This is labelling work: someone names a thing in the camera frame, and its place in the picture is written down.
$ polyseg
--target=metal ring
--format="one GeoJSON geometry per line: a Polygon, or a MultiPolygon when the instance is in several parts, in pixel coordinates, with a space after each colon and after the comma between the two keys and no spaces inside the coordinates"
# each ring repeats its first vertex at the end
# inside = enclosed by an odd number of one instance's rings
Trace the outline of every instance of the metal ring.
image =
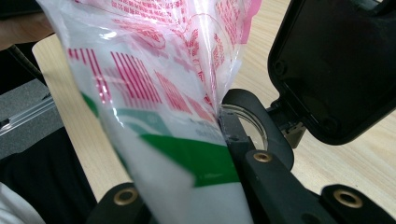
{"type": "Polygon", "coordinates": [[[363,201],[361,200],[360,197],[358,197],[356,194],[344,190],[344,189],[338,189],[334,192],[334,198],[341,204],[351,207],[351,208],[360,208],[363,206],[363,201]],[[348,196],[352,199],[352,201],[346,200],[344,197],[348,196]]]}
{"type": "Polygon", "coordinates": [[[256,161],[260,161],[260,162],[268,162],[268,161],[272,160],[272,156],[270,154],[265,153],[265,152],[255,153],[253,155],[253,157],[254,157],[254,159],[256,161]]]}
{"type": "Polygon", "coordinates": [[[128,189],[122,189],[119,192],[116,193],[116,195],[114,195],[114,203],[117,205],[126,205],[129,203],[133,203],[134,200],[137,199],[137,190],[134,188],[128,188],[128,189]],[[124,193],[130,193],[132,194],[131,197],[129,198],[122,198],[121,195],[124,193]]]}

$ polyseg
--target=white plastic bag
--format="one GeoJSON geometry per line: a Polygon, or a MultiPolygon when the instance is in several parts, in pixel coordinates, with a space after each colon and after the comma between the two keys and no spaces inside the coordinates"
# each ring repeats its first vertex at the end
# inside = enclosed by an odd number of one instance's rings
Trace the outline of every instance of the white plastic bag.
{"type": "Polygon", "coordinates": [[[38,0],[160,223],[252,223],[217,124],[260,0],[38,0]]]}

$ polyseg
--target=plastic bag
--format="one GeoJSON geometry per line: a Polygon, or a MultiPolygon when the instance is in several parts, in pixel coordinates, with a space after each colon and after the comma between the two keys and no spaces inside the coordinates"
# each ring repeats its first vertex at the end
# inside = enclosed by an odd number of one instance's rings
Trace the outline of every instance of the plastic bag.
{"type": "Polygon", "coordinates": [[[38,0],[160,223],[252,223],[216,120],[260,0],[38,0]]]}

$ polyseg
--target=wooden desk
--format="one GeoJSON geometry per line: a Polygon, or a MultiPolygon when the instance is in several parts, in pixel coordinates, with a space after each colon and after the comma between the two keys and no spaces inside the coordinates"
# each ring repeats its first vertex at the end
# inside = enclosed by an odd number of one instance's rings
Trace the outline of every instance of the wooden desk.
{"type": "MultiPolygon", "coordinates": [[[[278,94],[267,73],[267,56],[288,6],[286,0],[265,0],[254,18],[234,88],[254,92],[264,105],[278,94]]],[[[85,106],[56,36],[39,42],[34,54],[74,144],[97,200],[129,177],[91,111],[85,106]]],[[[306,133],[295,150],[292,172],[316,193],[340,183],[358,189],[396,217],[396,114],[376,124],[354,142],[326,146],[306,133]]]]}

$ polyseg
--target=black cloth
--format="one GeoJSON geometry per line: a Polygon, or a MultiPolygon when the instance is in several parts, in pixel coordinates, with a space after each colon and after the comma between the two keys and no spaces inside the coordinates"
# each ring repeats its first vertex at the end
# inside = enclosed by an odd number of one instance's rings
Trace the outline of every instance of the black cloth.
{"type": "Polygon", "coordinates": [[[0,160],[0,182],[50,223],[84,223],[96,200],[64,128],[0,160]]]}

